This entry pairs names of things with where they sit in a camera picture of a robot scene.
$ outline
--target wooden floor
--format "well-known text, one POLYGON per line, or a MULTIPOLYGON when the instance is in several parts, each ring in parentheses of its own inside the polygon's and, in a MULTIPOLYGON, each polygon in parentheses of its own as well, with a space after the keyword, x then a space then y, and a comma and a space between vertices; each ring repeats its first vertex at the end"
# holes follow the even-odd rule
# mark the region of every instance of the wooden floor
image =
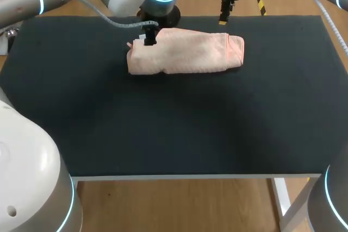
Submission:
MULTIPOLYGON (((109 14, 99 0, 91 1, 109 14)), ((312 0, 264 3, 268 15, 321 15, 312 0)), ((348 41, 348 12, 327 1, 323 3, 348 41)), ((183 16, 220 14, 219 0, 178 0, 178 6, 183 16)), ((95 14, 72 1, 45 15, 95 14)), ((236 2, 232 15, 259 16, 257 1, 236 2)), ((333 38, 333 42, 348 69, 338 41, 333 38)), ((0 57, 0 68, 4 60, 0 57)), ((287 179, 291 200, 305 183, 306 179, 287 179)), ((84 210, 83 232, 279 231, 272 191, 264 179, 94 182, 80 184, 78 191, 84 210)), ((297 230, 308 231, 305 223, 297 230)))

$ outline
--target white cable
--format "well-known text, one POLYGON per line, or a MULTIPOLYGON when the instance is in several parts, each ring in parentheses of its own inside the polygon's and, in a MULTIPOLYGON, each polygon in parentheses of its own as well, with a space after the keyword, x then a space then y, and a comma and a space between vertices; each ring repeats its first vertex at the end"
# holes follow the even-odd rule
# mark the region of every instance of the white cable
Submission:
POLYGON ((89 8, 93 9, 94 12, 96 12, 98 15, 100 15, 100 17, 102 19, 104 19, 105 21, 107 21, 109 24, 111 24, 114 27, 134 28, 134 27, 142 27, 142 26, 150 26, 150 25, 158 26, 158 23, 155 21, 145 21, 145 22, 139 22, 139 23, 134 23, 134 24, 119 24, 119 23, 116 23, 116 22, 112 21, 111 19, 109 19, 106 15, 104 15, 97 7, 95 7, 89 1, 87 1, 87 0, 79 0, 79 1, 81 1, 82 3, 87 5, 89 8))
POLYGON ((348 57, 348 46, 345 43, 345 41, 343 40, 340 32, 338 31, 337 27, 335 26, 334 22, 332 21, 330 15, 328 14, 328 12, 326 11, 326 9, 324 8, 324 6, 322 5, 322 3, 320 2, 320 0, 314 0, 316 2, 316 4, 318 5, 318 7, 320 8, 321 12, 324 14, 327 22, 329 23, 329 25, 331 26, 333 32, 335 33, 339 43, 341 44, 344 52, 346 53, 347 57, 348 57))

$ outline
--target table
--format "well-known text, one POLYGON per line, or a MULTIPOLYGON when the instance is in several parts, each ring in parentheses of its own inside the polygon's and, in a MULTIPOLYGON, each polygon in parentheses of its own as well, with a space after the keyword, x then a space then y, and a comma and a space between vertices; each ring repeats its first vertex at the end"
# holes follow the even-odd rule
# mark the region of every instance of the table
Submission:
POLYGON ((239 70, 130 77, 122 44, 139 31, 120 35, 98 18, 57 17, 24 25, 0 83, 15 108, 54 138, 76 180, 317 177, 346 141, 348 120, 346 72, 321 19, 235 18, 225 27, 216 19, 184 18, 181 27, 243 36, 239 70), (77 39, 84 45, 71 45, 77 39), (125 146, 114 144, 118 138, 125 146), (102 156, 91 146, 98 139, 102 156))

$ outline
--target folded towel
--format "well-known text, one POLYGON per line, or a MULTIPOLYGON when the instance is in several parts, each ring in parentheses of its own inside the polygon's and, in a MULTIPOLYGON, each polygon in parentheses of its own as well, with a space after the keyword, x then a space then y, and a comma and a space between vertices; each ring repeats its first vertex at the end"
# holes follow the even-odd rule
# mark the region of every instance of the folded towel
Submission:
POLYGON ((129 44, 130 74, 213 73, 243 64, 244 40, 238 36, 165 28, 156 40, 154 46, 140 39, 129 44))

